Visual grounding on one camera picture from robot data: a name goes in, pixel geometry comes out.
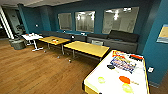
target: window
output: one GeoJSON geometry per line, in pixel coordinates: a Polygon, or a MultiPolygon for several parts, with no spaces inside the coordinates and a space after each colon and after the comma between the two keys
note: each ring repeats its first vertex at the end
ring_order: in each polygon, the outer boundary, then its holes
{"type": "Polygon", "coordinates": [[[72,19],[71,13],[61,13],[58,14],[60,29],[62,30],[72,30],[72,19]]]}
{"type": "Polygon", "coordinates": [[[76,30],[94,32],[95,11],[76,12],[76,30]]]}
{"type": "Polygon", "coordinates": [[[105,10],[102,33],[109,34],[111,30],[133,33],[138,10],[139,7],[105,10]]]}

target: sofa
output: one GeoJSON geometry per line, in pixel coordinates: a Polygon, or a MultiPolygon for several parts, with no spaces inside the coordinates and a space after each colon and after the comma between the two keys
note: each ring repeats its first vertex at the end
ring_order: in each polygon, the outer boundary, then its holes
{"type": "Polygon", "coordinates": [[[68,34],[65,32],[56,31],[41,31],[43,37],[56,36],[60,38],[70,39],[73,41],[83,41],[88,43],[96,43],[96,45],[103,45],[110,47],[110,50],[120,50],[127,53],[135,53],[138,46],[137,34],[126,33],[123,31],[111,30],[110,34],[94,34],[86,35],[68,34]]]}
{"type": "Polygon", "coordinates": [[[88,34],[87,42],[103,42],[103,46],[110,47],[110,50],[120,50],[126,53],[135,53],[138,46],[139,35],[123,31],[111,30],[110,34],[88,34]]]}

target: wooden table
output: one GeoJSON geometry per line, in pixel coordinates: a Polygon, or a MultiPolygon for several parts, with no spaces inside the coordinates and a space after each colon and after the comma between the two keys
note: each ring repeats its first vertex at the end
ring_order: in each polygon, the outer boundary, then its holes
{"type": "Polygon", "coordinates": [[[83,89],[88,94],[149,94],[148,80],[146,75],[145,61],[133,60],[137,65],[131,74],[129,71],[125,71],[119,68],[109,69],[107,65],[110,65],[113,56],[111,51],[98,66],[85,78],[83,83],[83,89]],[[124,90],[130,90],[125,87],[119,77],[125,76],[131,79],[139,85],[130,83],[127,84],[132,88],[132,93],[128,93],[124,90]],[[103,77],[103,83],[100,83],[99,78],[103,77]]]}
{"type": "Polygon", "coordinates": [[[75,41],[64,45],[67,48],[73,49],[73,57],[75,57],[74,50],[81,51],[87,54],[100,57],[100,60],[104,54],[108,51],[109,47],[94,45],[86,42],[75,41]]]}
{"type": "Polygon", "coordinates": [[[63,54],[63,55],[64,55],[64,45],[63,45],[63,43],[70,41],[69,39],[63,39],[63,38],[54,37],[54,36],[41,38],[41,39],[39,39],[39,40],[40,40],[40,41],[47,42],[49,49],[50,49],[49,44],[53,44],[53,45],[59,45],[59,44],[61,44],[61,46],[62,46],[62,54],[63,54]]]}

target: baseboard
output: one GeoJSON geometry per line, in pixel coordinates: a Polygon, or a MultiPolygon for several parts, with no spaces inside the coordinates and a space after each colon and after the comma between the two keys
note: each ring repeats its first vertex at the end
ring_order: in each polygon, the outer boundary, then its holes
{"type": "Polygon", "coordinates": [[[151,81],[149,81],[149,85],[153,86],[153,87],[156,87],[156,88],[159,88],[159,84],[151,82],[151,81]]]}

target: white table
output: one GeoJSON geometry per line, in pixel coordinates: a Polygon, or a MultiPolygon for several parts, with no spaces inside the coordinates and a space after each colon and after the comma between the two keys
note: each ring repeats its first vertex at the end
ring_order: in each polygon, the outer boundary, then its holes
{"type": "Polygon", "coordinates": [[[41,48],[38,48],[37,47],[37,44],[36,44],[36,39],[40,39],[40,38],[43,38],[42,36],[39,36],[37,34],[28,34],[28,35],[22,35],[27,41],[29,41],[29,44],[27,45],[31,45],[31,44],[34,44],[34,50],[32,51],[37,51],[37,50],[40,50],[40,49],[43,49],[42,47],[41,48]]]}
{"type": "Polygon", "coordinates": [[[107,68],[110,61],[113,59],[112,51],[106,58],[85,78],[85,92],[88,94],[149,94],[148,81],[145,70],[144,61],[135,61],[137,67],[131,74],[128,71],[124,71],[119,68],[113,70],[107,68]],[[126,93],[123,91],[123,82],[119,80],[120,76],[126,76],[132,81],[139,83],[129,84],[132,87],[133,93],[126,93]],[[103,77],[105,83],[99,83],[98,78],[103,77]]]}

